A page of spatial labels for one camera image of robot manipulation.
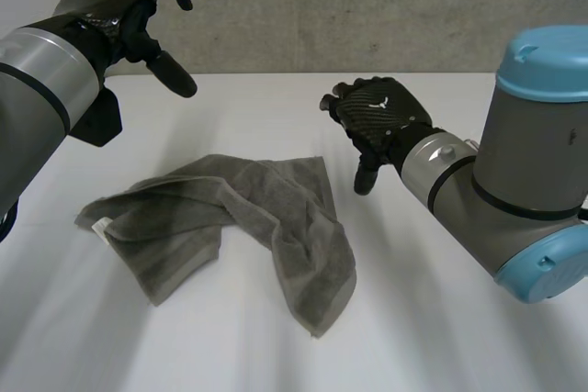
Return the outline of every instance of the white logo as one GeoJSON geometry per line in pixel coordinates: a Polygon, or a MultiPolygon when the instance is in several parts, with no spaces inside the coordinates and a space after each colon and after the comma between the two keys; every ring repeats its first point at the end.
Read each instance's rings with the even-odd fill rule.
{"type": "Polygon", "coordinates": [[[369,107],[381,107],[382,109],[385,109],[386,106],[388,105],[388,98],[384,98],[384,101],[382,101],[380,104],[378,105],[368,105],[369,107]]]}

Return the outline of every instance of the towel tag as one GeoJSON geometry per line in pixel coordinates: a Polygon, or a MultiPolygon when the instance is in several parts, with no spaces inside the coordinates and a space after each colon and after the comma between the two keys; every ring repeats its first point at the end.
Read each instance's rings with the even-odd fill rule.
{"type": "Polygon", "coordinates": [[[108,242],[106,234],[104,234],[104,230],[107,229],[107,226],[110,225],[110,222],[112,222],[111,218],[102,218],[92,226],[92,230],[106,245],[110,245],[110,243],[108,242]]]}

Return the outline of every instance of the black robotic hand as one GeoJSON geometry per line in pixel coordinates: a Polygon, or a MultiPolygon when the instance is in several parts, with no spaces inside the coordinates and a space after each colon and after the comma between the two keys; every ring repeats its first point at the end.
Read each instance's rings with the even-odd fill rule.
{"type": "MultiPolygon", "coordinates": [[[[185,11],[190,0],[176,0],[185,11]]],[[[184,97],[197,91],[190,75],[146,31],[157,0],[62,0],[48,20],[31,25],[72,43],[92,63],[102,83],[104,71],[122,58],[145,61],[170,90],[184,97]]]]}
{"type": "Polygon", "coordinates": [[[432,128],[429,114],[416,98],[389,77],[340,83],[333,95],[322,98],[321,110],[343,126],[361,152],[354,184],[359,195],[371,191],[379,167],[394,164],[400,172],[415,141],[440,130],[432,128]]]}

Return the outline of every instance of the black ring band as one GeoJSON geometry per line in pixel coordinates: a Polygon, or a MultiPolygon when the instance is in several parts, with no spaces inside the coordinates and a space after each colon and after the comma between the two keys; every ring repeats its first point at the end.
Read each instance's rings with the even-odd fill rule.
{"type": "Polygon", "coordinates": [[[437,178],[437,180],[435,181],[435,183],[431,187],[431,191],[429,192],[429,197],[427,198],[427,201],[426,201],[426,206],[429,208],[429,211],[431,213],[433,213],[433,208],[435,206],[435,198],[437,197],[437,193],[439,193],[439,190],[441,189],[441,187],[443,186],[445,181],[449,178],[449,176],[454,174],[457,170],[459,170],[464,165],[470,164],[474,161],[476,161],[476,155],[466,156],[465,158],[462,158],[458,161],[455,161],[453,164],[451,164],[449,167],[447,167],[447,169],[444,172],[442,172],[439,175],[439,177],[437,178]]]}
{"type": "Polygon", "coordinates": [[[9,64],[0,63],[0,73],[7,73],[11,77],[15,77],[28,87],[33,89],[39,95],[47,100],[47,102],[53,107],[57,115],[62,119],[63,128],[65,129],[65,135],[70,133],[70,116],[67,113],[67,109],[63,105],[62,101],[55,96],[55,94],[43,83],[36,78],[31,77],[27,73],[23,73],[14,66],[9,64]]]}
{"type": "Polygon", "coordinates": [[[561,211],[532,210],[530,208],[523,208],[509,204],[508,202],[502,201],[502,199],[491,195],[478,183],[478,181],[476,181],[476,177],[474,175],[471,176],[471,185],[474,187],[474,190],[478,196],[485,202],[505,213],[508,213],[509,215],[517,216],[519,218],[534,220],[564,220],[578,216],[580,210],[582,209],[582,206],[577,206],[570,208],[569,210],[561,211]]]}

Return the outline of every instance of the gray wall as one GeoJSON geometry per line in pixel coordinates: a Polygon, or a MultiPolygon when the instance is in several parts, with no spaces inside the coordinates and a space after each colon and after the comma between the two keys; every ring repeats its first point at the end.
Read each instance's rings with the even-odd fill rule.
{"type": "MultiPolygon", "coordinates": [[[[192,73],[488,72],[520,29],[588,0],[160,0],[149,30],[192,73]]],[[[142,73],[121,64],[116,73],[142,73]]]]}

